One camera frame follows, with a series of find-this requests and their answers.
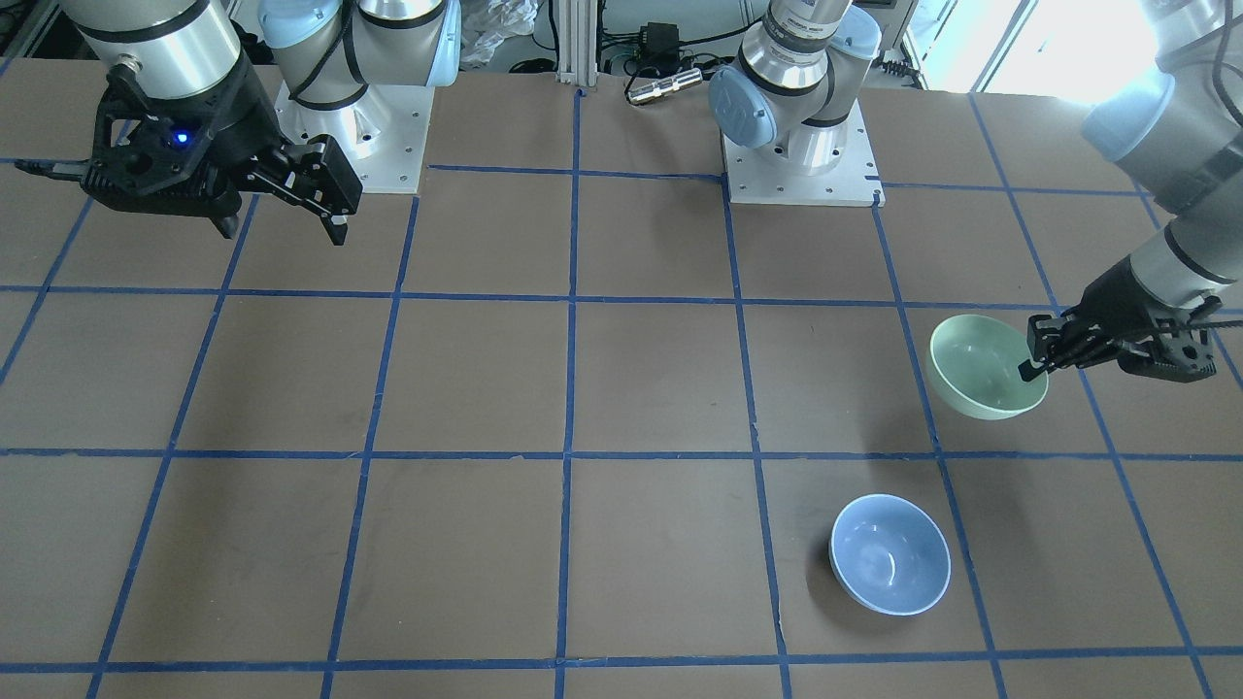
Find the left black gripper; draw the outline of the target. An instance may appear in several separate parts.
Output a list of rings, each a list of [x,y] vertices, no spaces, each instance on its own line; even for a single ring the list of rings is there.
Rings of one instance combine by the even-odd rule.
[[[1241,318],[1211,318],[1221,306],[1217,295],[1199,291],[1192,306],[1171,307],[1139,284],[1131,264],[1119,262],[1088,284],[1066,316],[1029,316],[1029,359],[1018,372],[1022,381],[1035,381],[1115,361],[1129,376],[1204,381],[1217,369],[1209,332],[1241,328]]]

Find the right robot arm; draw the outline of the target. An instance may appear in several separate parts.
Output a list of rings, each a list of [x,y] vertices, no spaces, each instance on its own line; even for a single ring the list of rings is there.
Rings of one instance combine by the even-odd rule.
[[[240,230],[244,193],[346,244],[365,193],[413,193],[423,117],[460,68],[457,1],[262,1],[254,39],[218,1],[66,1],[106,66],[89,157],[19,159],[111,211]]]

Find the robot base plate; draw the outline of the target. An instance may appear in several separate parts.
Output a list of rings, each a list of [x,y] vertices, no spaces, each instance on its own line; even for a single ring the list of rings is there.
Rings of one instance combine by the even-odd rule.
[[[774,146],[745,148],[721,137],[728,200],[747,205],[883,206],[883,178],[860,102],[844,122],[796,126]]]
[[[300,146],[332,136],[365,193],[416,194],[435,93],[429,85],[368,85],[353,104],[321,111],[296,103],[281,85],[275,108],[283,134]]]

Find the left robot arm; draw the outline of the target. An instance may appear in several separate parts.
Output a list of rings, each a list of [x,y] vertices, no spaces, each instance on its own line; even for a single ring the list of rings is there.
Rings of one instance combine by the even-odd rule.
[[[1093,106],[1081,133],[1168,211],[1150,243],[1089,284],[1060,316],[1030,316],[1025,383],[1116,362],[1129,376],[1190,383],[1214,373],[1206,318],[1241,282],[1241,4],[1145,1],[1154,66]],[[772,1],[709,82],[723,137],[782,170],[815,177],[883,27],[851,1]]]

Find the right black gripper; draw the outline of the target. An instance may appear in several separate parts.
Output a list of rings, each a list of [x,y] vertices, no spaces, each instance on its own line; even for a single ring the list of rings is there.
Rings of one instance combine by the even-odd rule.
[[[205,218],[229,240],[241,228],[240,193],[267,193],[314,214],[332,245],[346,244],[360,177],[333,136],[290,146],[252,63],[178,100],[152,97],[137,80],[131,66],[108,70],[87,162],[15,168],[75,183],[111,211]]]

